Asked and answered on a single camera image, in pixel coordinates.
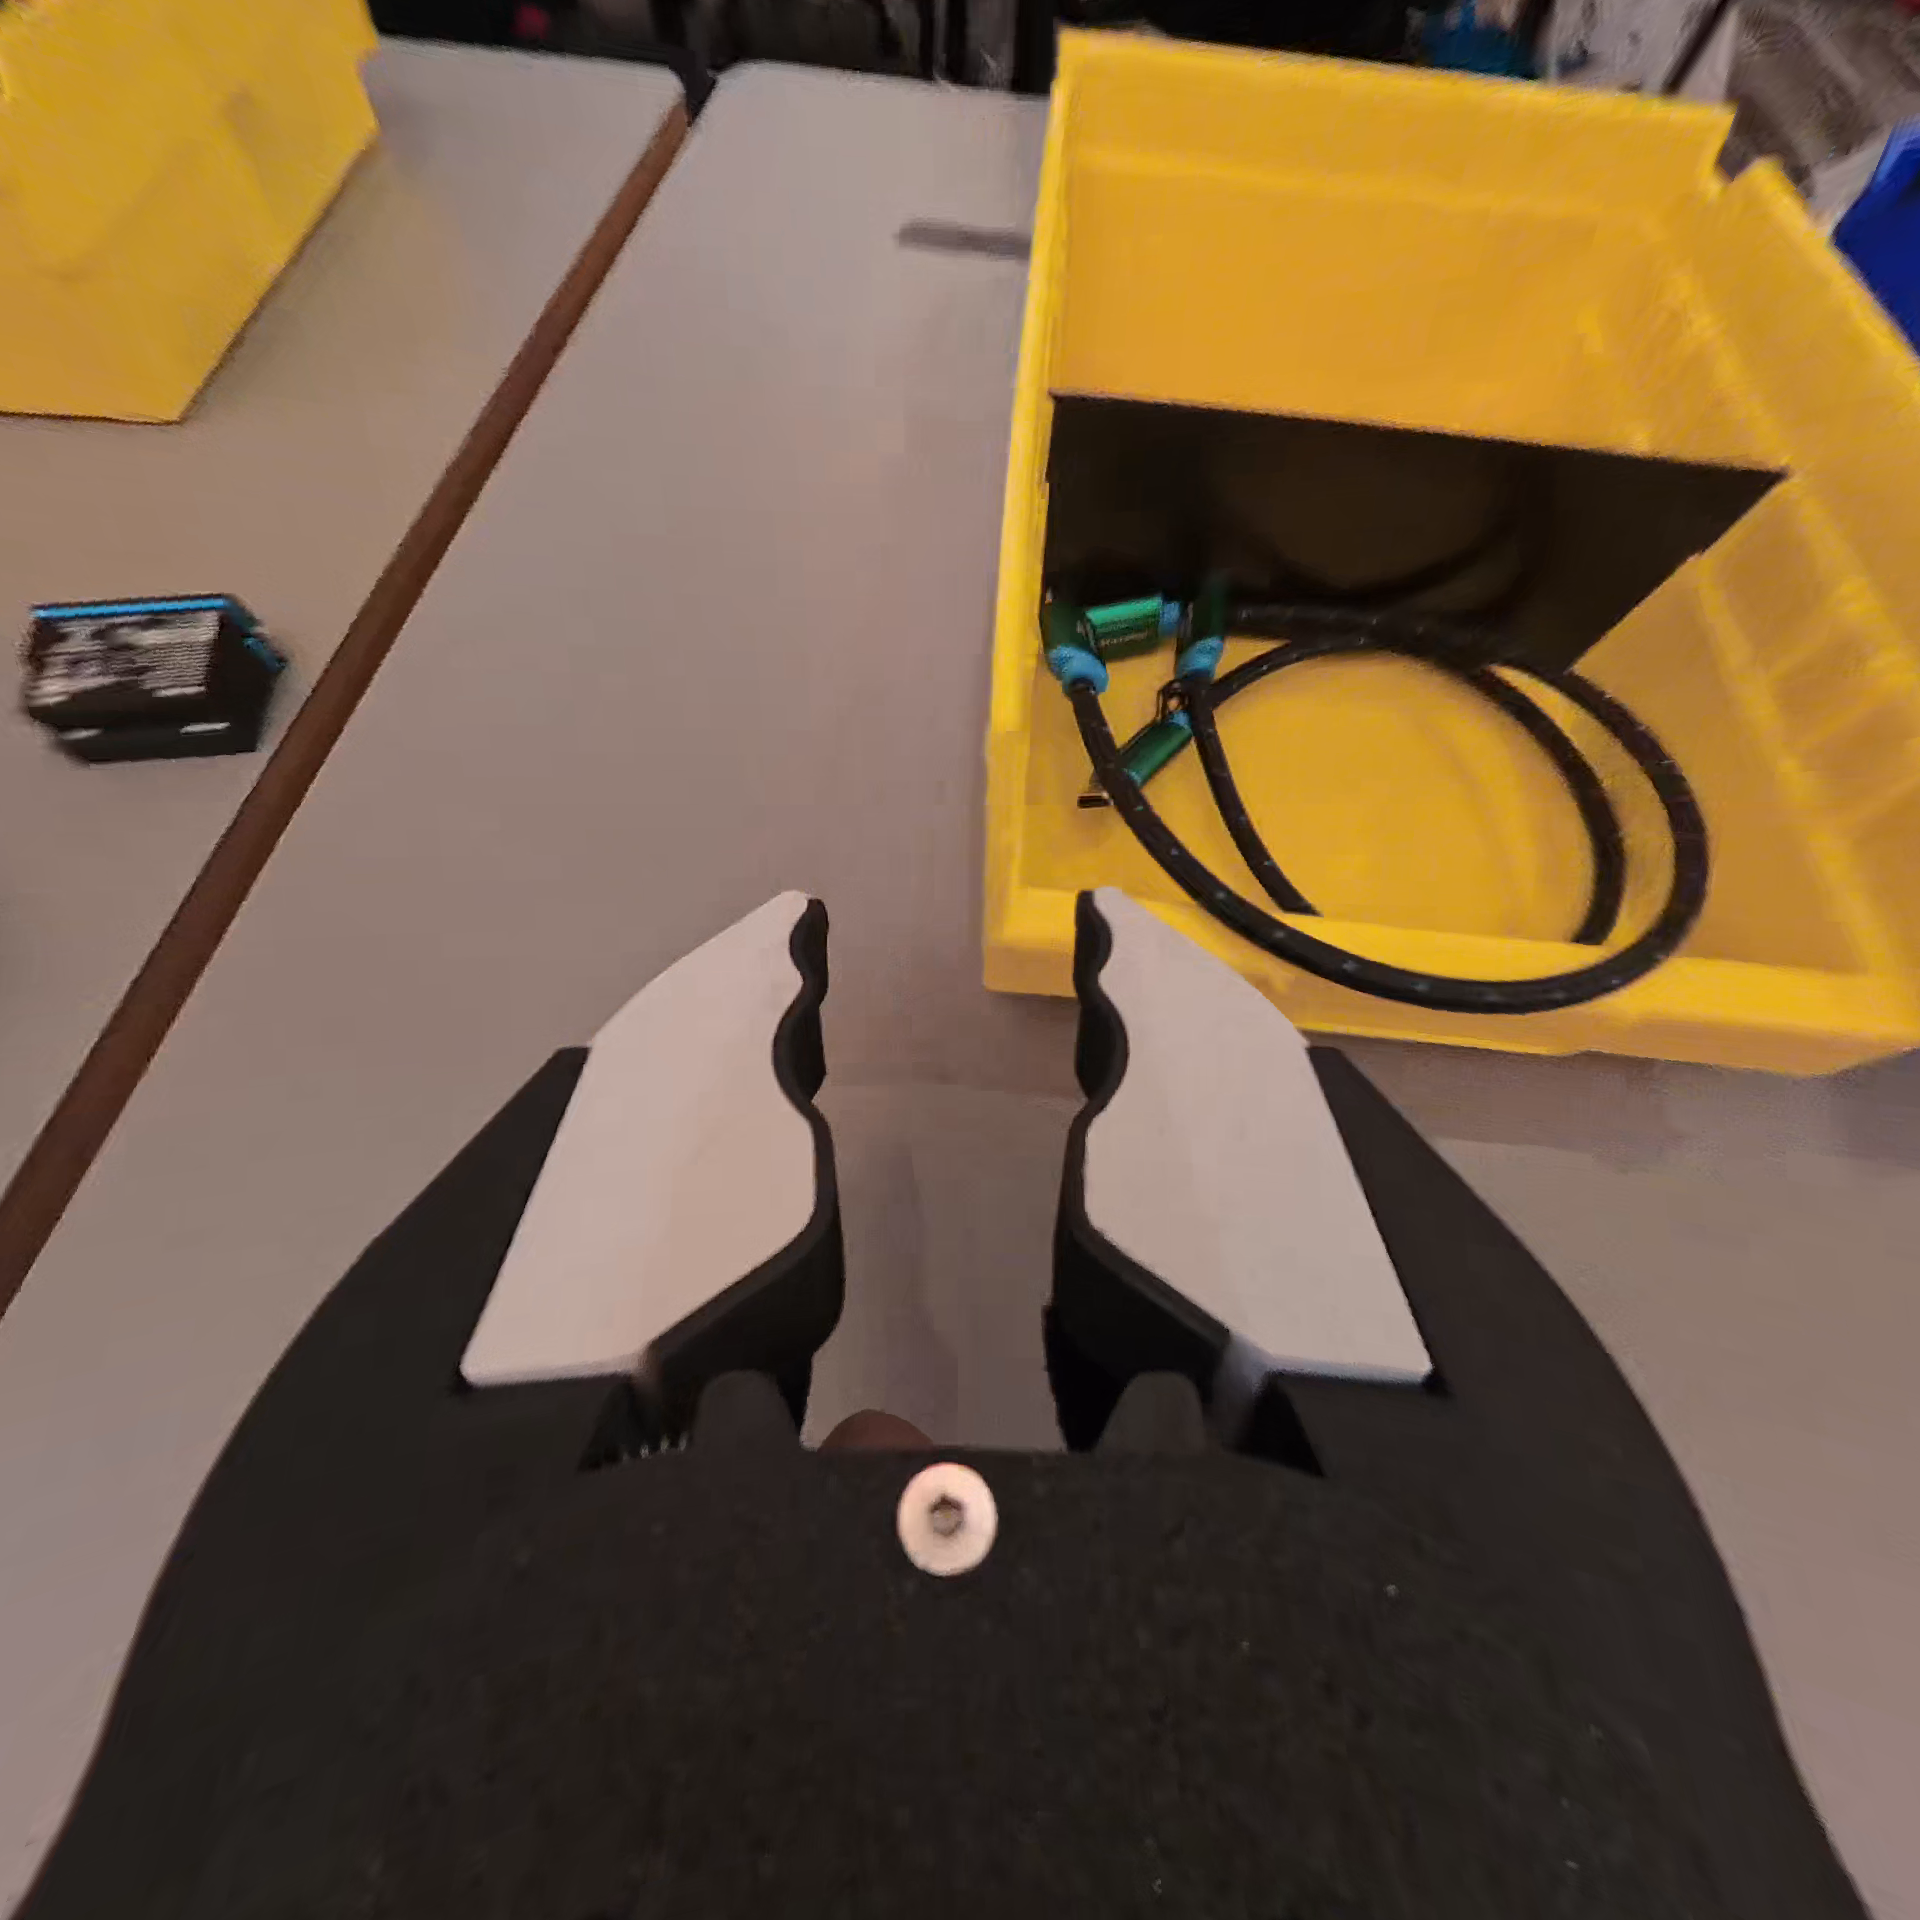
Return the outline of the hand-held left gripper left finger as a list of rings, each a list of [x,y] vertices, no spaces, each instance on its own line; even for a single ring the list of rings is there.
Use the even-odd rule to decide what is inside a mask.
[[[467,1388],[623,1380],[684,1434],[769,1377],[804,1419],[849,1291],[826,1084],[826,900],[785,891],[607,1020],[460,1363]]]

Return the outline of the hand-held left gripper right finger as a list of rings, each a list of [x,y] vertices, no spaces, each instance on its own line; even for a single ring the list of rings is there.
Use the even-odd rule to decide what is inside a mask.
[[[1043,1347],[1094,1449],[1170,1377],[1228,1452],[1310,1452],[1298,1380],[1435,1388],[1303,1033],[1116,886],[1072,913],[1072,1069]]]

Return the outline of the yellow plastic bin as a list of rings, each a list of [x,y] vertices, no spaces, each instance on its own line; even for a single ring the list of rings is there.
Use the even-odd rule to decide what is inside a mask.
[[[1297,1023],[1793,1075],[1916,1051],[1916,354],[1730,115],[1067,34],[999,543],[984,980],[1072,993],[1113,884]],[[1673,961],[1558,1014],[1435,1014],[1215,923],[1107,807],[1040,657],[1067,394],[1410,426],[1787,477],[1576,670],[1686,771],[1712,886]]]
[[[174,423],[378,141],[362,2],[2,7],[2,411]]]

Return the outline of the grey desk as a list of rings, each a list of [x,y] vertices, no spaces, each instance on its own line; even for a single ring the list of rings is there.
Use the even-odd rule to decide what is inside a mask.
[[[412,38],[369,94],[372,148],[186,420],[6,420],[6,1185],[686,101],[664,65]],[[210,593],[290,662],[258,753],[91,765],[19,709],[35,606]]]
[[[808,1436],[1059,1441],[1072,1006],[985,993],[980,783],[1044,108],[730,74],[6,1316],[6,1911],[268,1372],[551,1057],[830,909],[849,1310]],[[1620,1359],[1863,1899],[1916,1916],[1916,1058],[1358,1043]]]

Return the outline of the black box with blue edge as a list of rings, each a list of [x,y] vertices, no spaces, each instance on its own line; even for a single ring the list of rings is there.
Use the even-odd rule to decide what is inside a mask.
[[[289,658],[227,593],[40,603],[22,710],[83,764],[252,755]]]

